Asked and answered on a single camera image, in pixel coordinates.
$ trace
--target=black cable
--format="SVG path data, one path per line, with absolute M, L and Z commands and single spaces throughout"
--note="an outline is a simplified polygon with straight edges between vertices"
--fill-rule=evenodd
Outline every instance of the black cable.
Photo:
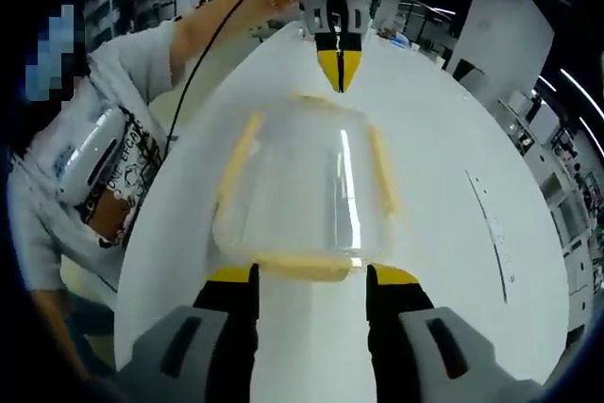
M 227 21 L 230 19 L 230 17 L 233 15 L 233 13 L 237 10 L 237 8 L 239 8 L 239 6 L 243 3 L 243 1 L 244 0 L 239 0 L 233 6 L 233 8 L 230 10 L 230 12 L 228 13 L 228 15 L 225 16 L 225 19 L 223 19 L 223 22 L 220 23 L 220 25 L 218 25 L 218 28 L 216 28 L 216 31 L 212 35 L 210 42 L 206 46 L 206 49 L 204 50 L 203 54 L 201 55 L 201 57 L 199 58 L 199 60 L 195 64 L 195 66 L 193 67 L 193 70 L 191 71 L 191 75 L 187 79 L 187 83 L 185 84 L 185 88 L 182 91 L 182 95 L 180 95 L 180 99 L 178 100 L 178 106 L 176 107 L 176 112 L 175 112 L 175 115 L 174 115 L 174 120 L 172 121 L 172 126 L 170 127 L 170 133 L 168 134 L 168 141 L 166 143 L 166 153 L 164 155 L 164 158 L 163 158 L 162 162 L 165 162 L 166 158 L 168 157 L 168 149 L 170 148 L 170 141 L 172 140 L 172 135 L 174 133 L 174 128 L 176 126 L 176 120 L 178 119 L 178 114 L 180 113 L 180 108 L 182 107 L 182 103 L 183 103 L 183 101 L 185 99 L 185 95 L 187 94 L 187 90 L 189 89 L 189 86 L 191 85 L 191 82 L 193 81 L 195 73 L 197 73 L 197 69 L 199 68 L 199 65 L 201 65 L 201 62 L 203 61 L 203 59 L 208 54 L 209 50 L 211 49 L 211 46 L 216 41 L 216 38 L 218 38 L 218 35 L 222 31 L 222 29 L 225 27 L 225 24 L 227 23 Z

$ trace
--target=white tabletop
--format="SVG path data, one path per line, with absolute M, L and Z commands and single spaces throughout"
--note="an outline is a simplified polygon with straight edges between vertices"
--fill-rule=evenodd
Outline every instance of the white tabletop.
M 508 374 L 543 383 L 564 349 L 568 286 L 549 210 L 510 140 L 450 75 L 421 54 L 375 35 L 366 40 L 349 91 L 334 93 L 313 43 L 301 40 L 295 24 L 261 45 L 216 90 L 146 197 L 118 292 L 118 368 L 129 360 L 134 340 L 173 308 L 191 305 L 219 266 L 215 251 L 206 255 L 206 250 L 220 177 L 250 110 L 293 93 L 323 95 L 363 111 L 381 130 L 405 217 L 415 231 L 412 244 L 401 245 L 387 264 L 415 274 L 435 307 L 450 307 L 493 343 L 497 363 Z M 474 189 L 468 176 L 479 179 Z M 513 276 L 507 302 L 500 267 Z M 260 302 L 257 358 L 267 351 L 262 307 Z M 365 325 L 350 335 L 366 349 Z M 319 341 L 309 337 L 308 342 Z M 262 385 L 256 367 L 253 395 L 261 395 L 254 391 Z M 348 382 L 360 391 L 372 379 Z M 354 401 L 367 401 L 363 392 L 357 395 Z

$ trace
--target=white sleeve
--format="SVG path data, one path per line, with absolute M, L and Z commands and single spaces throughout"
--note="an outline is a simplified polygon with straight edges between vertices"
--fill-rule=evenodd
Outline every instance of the white sleeve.
M 25 287 L 29 291 L 64 289 L 60 253 L 52 236 L 19 191 L 9 190 L 7 196 L 10 233 Z
M 173 75 L 170 67 L 174 31 L 174 21 L 164 21 L 155 28 L 117 37 L 92 54 L 102 55 L 102 59 L 118 59 L 145 103 L 149 104 L 172 90 L 182 76 Z

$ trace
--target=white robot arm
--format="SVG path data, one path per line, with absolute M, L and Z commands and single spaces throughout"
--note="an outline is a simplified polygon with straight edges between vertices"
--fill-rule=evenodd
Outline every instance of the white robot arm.
M 319 64 L 336 92 L 345 92 L 361 62 L 370 0 L 300 0 L 314 34 Z

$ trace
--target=transparent plastic container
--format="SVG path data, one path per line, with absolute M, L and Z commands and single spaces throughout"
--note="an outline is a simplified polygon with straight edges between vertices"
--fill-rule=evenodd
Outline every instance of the transparent plastic container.
M 236 262 L 342 280 L 388 253 L 389 191 L 365 116 L 304 97 L 250 116 L 227 165 L 214 241 Z

